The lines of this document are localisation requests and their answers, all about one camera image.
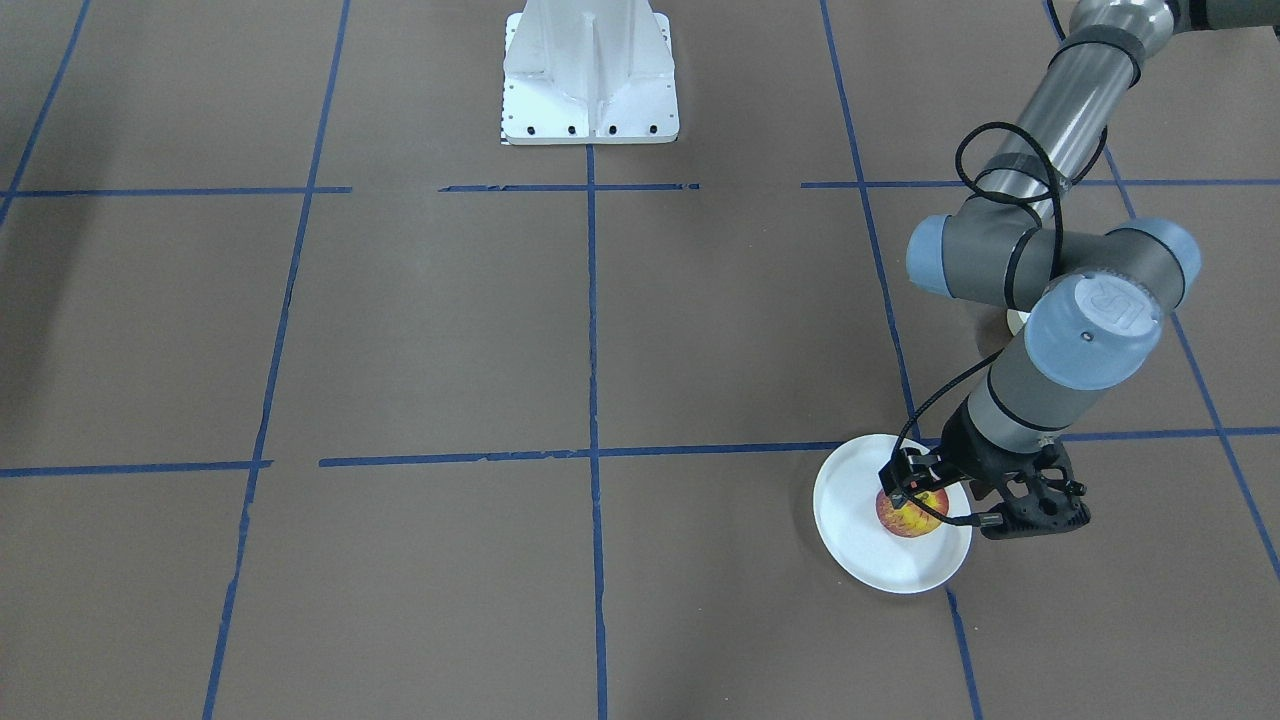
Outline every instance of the apple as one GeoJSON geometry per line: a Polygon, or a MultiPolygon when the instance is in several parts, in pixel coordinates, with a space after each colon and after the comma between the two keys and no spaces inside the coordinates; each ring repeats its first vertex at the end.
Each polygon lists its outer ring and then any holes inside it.
{"type": "MultiPolygon", "coordinates": [[[[946,515],[951,510],[946,491],[925,492],[916,496],[925,505],[946,515]]],[[[929,515],[924,510],[908,501],[900,510],[893,510],[893,503],[879,491],[876,495],[876,516],[881,525],[900,538],[918,538],[927,536],[942,525],[942,520],[929,515]]]]}

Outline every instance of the white plate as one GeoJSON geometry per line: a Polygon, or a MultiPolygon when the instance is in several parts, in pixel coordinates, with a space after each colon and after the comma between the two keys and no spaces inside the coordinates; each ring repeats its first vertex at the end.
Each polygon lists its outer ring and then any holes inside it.
{"type": "MultiPolygon", "coordinates": [[[[973,528],[943,524],[918,538],[901,538],[876,516],[879,469],[893,452],[895,436],[863,436],[837,447],[818,470],[813,516],[831,556],[850,575],[892,593],[916,593],[947,582],[969,553],[973,528]]],[[[927,451],[905,441],[904,447],[927,451]]],[[[947,486],[950,515],[968,515],[969,497],[947,486]]]]}

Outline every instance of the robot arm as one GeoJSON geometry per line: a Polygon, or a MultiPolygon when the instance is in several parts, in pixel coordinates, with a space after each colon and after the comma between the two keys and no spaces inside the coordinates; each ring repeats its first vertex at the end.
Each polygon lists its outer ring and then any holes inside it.
{"type": "Polygon", "coordinates": [[[1059,434],[1142,366],[1165,315],[1187,299],[1201,255],[1187,231],[1157,218],[1102,236],[1064,232],[1057,205],[1087,170],[1125,90],[1176,32],[1274,24],[1280,0],[1076,5],[1020,132],[972,181],[974,196],[955,215],[931,217],[911,236],[915,284],[1030,318],[956,409],[941,445],[928,455],[902,450],[881,470],[895,507],[968,480],[978,500],[1001,496],[991,511],[961,519],[988,538],[1089,521],[1059,434]],[[1056,227],[1046,228],[1051,220],[1056,227]]]}

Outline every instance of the black cable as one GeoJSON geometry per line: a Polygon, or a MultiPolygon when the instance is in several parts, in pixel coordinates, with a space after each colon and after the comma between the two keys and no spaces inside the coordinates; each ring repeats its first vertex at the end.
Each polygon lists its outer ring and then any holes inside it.
{"type": "Polygon", "coordinates": [[[1048,22],[1053,23],[1053,32],[1057,33],[1057,41],[1066,40],[1066,32],[1062,31],[1062,20],[1057,19],[1057,8],[1053,5],[1053,0],[1044,0],[1044,6],[1048,8],[1048,22]]]}
{"type": "Polygon", "coordinates": [[[1032,133],[1027,132],[1014,123],[1006,123],[1002,120],[995,120],[984,123],[973,129],[964,140],[960,141],[960,146],[956,147],[956,174],[960,176],[960,182],[969,188],[970,192],[982,197],[983,200],[989,200],[992,202],[998,202],[1000,205],[1018,205],[1020,208],[1027,208],[1033,202],[1039,202],[1042,200],[1048,200],[1053,206],[1053,265],[1050,270],[1050,277],[1056,278],[1062,274],[1062,236],[1065,229],[1062,227],[1062,179],[1057,168],[1053,167],[1053,161],[1050,159],[1048,152],[1044,150],[1032,133]],[[969,147],[969,143],[974,141],[979,135],[993,131],[1002,129],[1009,131],[1023,140],[1039,159],[1041,164],[1044,167],[1044,181],[1048,190],[1039,195],[1033,195],[1030,197],[1014,197],[1011,195],[1005,195],[1004,192],[991,192],[978,187],[978,183],[969,177],[969,173],[964,172],[964,151],[969,147]]]}
{"type": "MultiPolygon", "coordinates": [[[[977,365],[969,368],[968,370],[965,370],[965,372],[960,373],[959,375],[956,375],[955,378],[952,378],[951,382],[948,382],[947,384],[945,384],[941,388],[938,388],[938,392],[934,392],[933,395],[929,396],[928,400],[925,400],[923,404],[920,404],[920,406],[915,410],[915,413],[911,414],[911,418],[906,421],[906,424],[902,425],[902,432],[900,432],[897,434],[897,442],[893,443],[893,455],[891,455],[891,457],[897,457],[897,454],[902,450],[902,442],[906,439],[906,433],[911,432],[911,428],[916,427],[920,423],[920,416],[924,415],[925,410],[928,410],[929,407],[932,407],[934,402],[937,402],[938,400],[941,400],[943,395],[951,392],[957,384],[960,384],[960,383],[965,382],[966,379],[969,379],[970,377],[973,377],[974,373],[977,373],[978,370],[982,370],[987,365],[991,365],[992,363],[995,363],[996,357],[1000,357],[1001,352],[1004,352],[1004,350],[997,350],[997,351],[992,352],[991,355],[983,357],[977,365]]],[[[914,495],[906,492],[906,488],[902,487],[902,482],[899,479],[897,475],[893,475],[893,484],[897,486],[897,491],[901,492],[904,496],[906,496],[906,498],[910,500],[916,507],[919,507],[920,510],[923,510],[927,514],[932,515],[933,518],[936,518],[938,520],[942,520],[943,523],[946,523],[948,525],[974,525],[974,524],[977,524],[977,518],[978,518],[977,515],[968,515],[966,518],[951,518],[948,515],[943,515],[943,514],[938,512],[937,510],[929,507],[923,500],[920,500],[920,498],[915,497],[914,495]]]]}
{"type": "Polygon", "coordinates": [[[1098,135],[1098,146],[1093,149],[1093,156],[1084,164],[1083,170],[1075,173],[1075,177],[1071,178],[1071,184],[1080,184],[1080,181],[1089,174],[1089,170],[1092,170],[1093,165],[1097,164],[1098,158],[1102,156],[1102,151],[1107,149],[1107,129],[1108,126],[1102,126],[1102,133],[1098,135]]]}

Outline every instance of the grid line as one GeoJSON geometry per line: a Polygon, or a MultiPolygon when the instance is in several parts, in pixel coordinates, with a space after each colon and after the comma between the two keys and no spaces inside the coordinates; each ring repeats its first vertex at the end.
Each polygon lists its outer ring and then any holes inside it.
{"type": "MultiPolygon", "coordinates": [[[[1126,179],[1132,187],[1280,187],[1280,178],[1144,178],[1126,179]]],[[[1115,187],[1115,179],[1089,178],[1073,187],[1115,187]]],[[[906,179],[906,181],[806,181],[803,190],[852,190],[867,187],[964,187],[957,179],[906,179]]]]}
{"type": "Polygon", "coordinates": [[[52,468],[0,468],[0,479],[74,478],[79,475],[146,475],[152,473],[210,473],[270,468],[271,460],[232,460],[223,462],[146,462],[140,465],[64,465],[52,468]]]}
{"type": "MultiPolygon", "coordinates": [[[[1134,210],[1133,199],[1129,196],[1128,181],[1120,174],[1120,165],[1116,163],[1115,156],[1111,154],[1111,149],[1105,149],[1107,158],[1107,167],[1111,168],[1111,174],[1116,179],[1116,190],[1120,191],[1120,197],[1124,201],[1125,211],[1129,213],[1130,219],[1138,217],[1134,210]]],[[[1199,389],[1201,400],[1204,402],[1204,409],[1208,410],[1210,420],[1213,423],[1215,436],[1222,446],[1222,452],[1226,455],[1228,465],[1231,468],[1231,474],[1235,477],[1235,484],[1240,489],[1240,497],[1244,500],[1245,509],[1249,511],[1249,516],[1253,520],[1253,528],[1258,533],[1258,539],[1262,542],[1262,550],[1267,555],[1267,560],[1271,561],[1271,571],[1275,574],[1276,579],[1280,580],[1280,557],[1276,555],[1275,543],[1271,539],[1271,533],[1267,530],[1266,521],[1262,519],[1262,514],[1258,511],[1258,505],[1253,498],[1253,491],[1249,488],[1249,480],[1244,477],[1244,470],[1240,469],[1240,462],[1235,456],[1235,448],[1231,446],[1231,437],[1222,425],[1222,418],[1217,413],[1217,404],[1213,402],[1213,396],[1210,393],[1208,383],[1204,379],[1204,374],[1201,372],[1199,361],[1196,359],[1196,352],[1192,350],[1190,338],[1187,337],[1187,329],[1183,327],[1181,319],[1178,313],[1169,314],[1170,322],[1174,325],[1174,332],[1178,334],[1178,342],[1181,345],[1183,355],[1187,356],[1187,364],[1190,366],[1192,375],[1196,378],[1196,387],[1199,389]]]]}
{"type": "Polygon", "coordinates": [[[588,337],[590,343],[591,378],[588,392],[590,415],[591,462],[591,559],[595,575],[595,703],[596,717],[609,716],[609,674],[604,628],[604,519],[600,510],[600,421],[599,421],[599,323],[596,314],[595,255],[595,146],[586,146],[586,274],[588,274],[588,337]]]}
{"type": "MultiPolygon", "coordinates": [[[[876,274],[881,283],[881,290],[884,295],[884,316],[888,322],[890,336],[893,340],[893,351],[897,355],[899,373],[901,373],[902,380],[902,398],[906,402],[906,413],[909,416],[915,415],[915,401],[911,397],[911,380],[906,370],[906,359],[902,354],[902,343],[897,332],[897,322],[893,316],[893,301],[890,296],[888,279],[884,275],[884,263],[881,256],[879,240],[876,234],[876,218],[872,211],[870,193],[867,190],[867,177],[863,173],[861,158],[858,150],[858,135],[854,129],[854,119],[849,108],[849,97],[845,90],[845,78],[840,69],[840,56],[836,53],[836,38],[835,32],[831,27],[831,12],[827,8],[827,0],[818,0],[822,8],[822,22],[827,33],[827,47],[831,53],[831,68],[836,76],[836,90],[840,91],[840,105],[845,117],[845,131],[849,136],[849,149],[854,159],[854,176],[858,179],[858,192],[863,204],[863,213],[867,218],[867,233],[868,240],[872,246],[872,255],[876,259],[876,274]]],[[[913,434],[915,439],[922,439],[919,425],[914,427],[913,434]]],[[[960,652],[960,660],[963,662],[963,670],[965,675],[965,687],[969,694],[969,705],[973,710],[974,720],[982,720],[982,698],[978,693],[978,683],[973,673],[973,661],[969,657],[969,642],[965,638],[964,623],[959,621],[959,612],[956,611],[955,593],[952,593],[951,587],[946,585],[947,601],[950,602],[952,611],[952,625],[956,635],[956,647],[960,652]]]]}
{"type": "MultiPolygon", "coordinates": [[[[1222,428],[1228,437],[1268,437],[1280,436],[1280,427],[1261,425],[1243,428],[1222,428]]],[[[1152,429],[1152,430],[1112,430],[1093,433],[1064,433],[1064,442],[1123,442],[1144,439],[1193,439],[1217,437],[1216,428],[1152,429]]],[[[812,452],[836,450],[846,441],[814,442],[748,442],[724,445],[654,445],[599,447],[596,455],[608,457],[664,457],[675,455],[737,455],[769,452],[812,452]]],[[[937,443],[938,438],[922,438],[924,445],[937,443]]],[[[347,457],[324,457],[319,468],[370,468],[383,465],[453,465],[467,462],[518,462],[536,460],[581,460],[590,457],[591,448],[563,450],[516,450],[494,452],[440,452],[421,455],[355,455],[347,457]]]]}
{"type": "Polygon", "coordinates": [[[351,186],[307,187],[138,187],[105,190],[19,190],[5,197],[204,197],[210,195],[349,195],[351,186]]]}
{"type": "Polygon", "coordinates": [[[650,182],[632,184],[449,184],[436,192],[640,192],[701,190],[696,182],[650,182]]]}
{"type": "MultiPolygon", "coordinates": [[[[302,245],[306,241],[307,223],[311,217],[311,202],[315,197],[316,177],[320,172],[320,155],[324,151],[325,129],[329,124],[329,110],[333,106],[334,87],[338,83],[338,67],[342,61],[342,46],[347,33],[347,19],[351,14],[351,0],[343,0],[342,15],[338,19],[338,32],[333,46],[333,59],[329,64],[329,81],[325,87],[324,102],[320,106],[320,122],[316,128],[315,146],[311,151],[311,169],[307,173],[306,192],[302,196],[302,213],[298,217],[298,231],[293,241],[293,256],[289,261],[289,274],[284,284],[284,300],[280,305],[280,319],[275,331],[275,346],[271,351],[271,366],[266,375],[266,391],[262,396],[262,419],[259,424],[257,438],[253,442],[253,461],[262,460],[266,446],[266,433],[271,423],[271,404],[275,398],[275,383],[280,373],[280,359],[284,354],[284,338],[288,333],[289,306],[293,301],[293,287],[297,282],[298,268],[302,260],[302,245]]],[[[253,495],[257,491],[260,468],[255,465],[248,471],[244,483],[244,502],[241,506],[239,536],[236,543],[236,570],[227,584],[227,596],[223,601],[221,620],[218,625],[218,641],[214,646],[214,660],[209,670],[209,688],[205,693],[204,720],[212,720],[214,707],[218,701],[218,685],[221,678],[223,660],[227,653],[227,641],[230,633],[232,615],[236,610],[236,594],[239,588],[239,575],[244,565],[244,547],[248,542],[250,506],[253,503],[253,495]]]]}
{"type": "MultiPolygon", "coordinates": [[[[888,334],[893,341],[893,354],[897,357],[899,382],[902,386],[902,398],[906,402],[906,414],[915,414],[915,400],[911,397],[911,379],[906,372],[906,356],[902,354],[902,340],[897,333],[897,322],[893,316],[893,299],[888,288],[888,278],[884,274],[884,259],[881,254],[879,238],[876,233],[876,217],[872,214],[870,195],[867,192],[867,176],[863,173],[861,152],[858,149],[858,133],[854,129],[854,115],[849,109],[849,96],[845,91],[845,76],[840,69],[840,56],[836,53],[836,36],[831,28],[831,12],[827,0],[818,0],[822,9],[822,24],[827,35],[827,50],[831,54],[831,68],[836,76],[836,91],[840,94],[840,109],[845,119],[845,135],[849,136],[849,152],[854,161],[854,176],[858,178],[858,192],[861,196],[863,217],[867,222],[867,234],[872,245],[872,259],[876,263],[876,278],[881,284],[881,293],[884,300],[884,316],[888,319],[888,334]]],[[[919,439],[920,429],[913,428],[913,436],[919,439]]]]}

